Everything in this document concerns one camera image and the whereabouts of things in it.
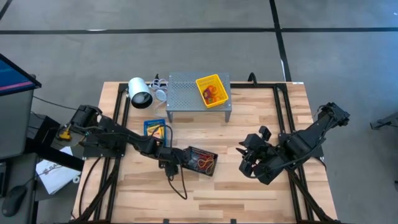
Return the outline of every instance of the white cable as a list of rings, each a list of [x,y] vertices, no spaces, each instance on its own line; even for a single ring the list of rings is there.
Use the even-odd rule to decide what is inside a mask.
[[[165,86],[160,86],[160,84],[163,82],[165,82]],[[156,90],[167,90],[168,84],[167,84],[167,80],[164,78],[161,79],[154,79],[152,81],[151,84],[149,84],[149,88],[151,88],[152,90],[156,91]]]
[[[153,91],[152,94],[155,95],[155,97],[161,101],[158,105],[155,106],[154,112],[155,116],[160,117],[160,118],[166,118],[165,116],[161,116],[157,114],[157,109],[160,105],[164,104],[167,101],[167,80],[164,78],[161,79],[154,79],[151,84],[149,84],[149,88]]]

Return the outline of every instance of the computer screen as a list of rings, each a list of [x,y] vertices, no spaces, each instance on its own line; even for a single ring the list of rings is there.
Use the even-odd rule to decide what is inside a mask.
[[[41,86],[35,78],[0,54],[0,96]]]

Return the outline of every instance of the white cylinder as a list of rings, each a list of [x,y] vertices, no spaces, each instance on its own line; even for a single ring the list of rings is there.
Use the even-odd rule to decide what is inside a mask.
[[[129,97],[132,106],[139,109],[149,107],[154,101],[145,81],[139,77],[132,78],[129,81]]]

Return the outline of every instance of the yellow plastic basket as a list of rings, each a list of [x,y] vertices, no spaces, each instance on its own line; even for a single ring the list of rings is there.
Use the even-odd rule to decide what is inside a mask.
[[[205,103],[207,108],[212,108],[218,105],[222,105],[228,100],[228,94],[226,94],[225,88],[223,83],[221,82],[218,74],[209,75],[207,77],[199,78],[196,80],[200,96]],[[212,96],[213,99],[215,98],[216,101],[213,103],[208,103],[203,96],[203,92],[209,87],[213,86],[216,88],[216,93]]]

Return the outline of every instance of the wooden table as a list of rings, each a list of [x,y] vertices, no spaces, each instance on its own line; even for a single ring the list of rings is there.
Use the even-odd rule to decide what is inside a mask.
[[[118,90],[118,82],[104,83],[99,107],[104,115],[112,117]],[[312,114],[303,84],[287,83],[289,99],[296,129],[305,129],[312,124]],[[232,89],[233,110],[228,123],[223,113],[176,113],[170,124],[174,130],[174,146],[195,146],[219,155],[213,177],[184,170],[188,200],[182,200],[170,188],[164,170],[156,160],[141,156],[132,146],[126,149],[121,160],[118,186],[114,202],[112,222],[160,223],[164,218],[170,222],[228,223],[295,223],[292,197],[287,173],[283,171],[270,185],[257,179],[249,179],[239,171],[242,160],[235,150],[238,142],[247,134],[258,133],[261,125],[272,132],[270,143],[277,144],[279,125],[274,94],[270,88]],[[280,102],[288,129],[283,96]],[[123,109],[120,110],[119,123]],[[152,108],[129,109],[127,128],[142,134],[143,122],[154,119]],[[85,162],[73,214],[78,215],[78,202],[84,180],[95,159]],[[94,168],[83,196],[83,209],[98,192],[103,169],[101,159]],[[308,188],[322,209],[336,218],[336,212],[325,168],[316,160],[304,164]],[[181,175],[172,182],[182,190]],[[306,218],[303,198],[299,193],[303,218]],[[101,217],[105,217],[108,196],[103,201]]]

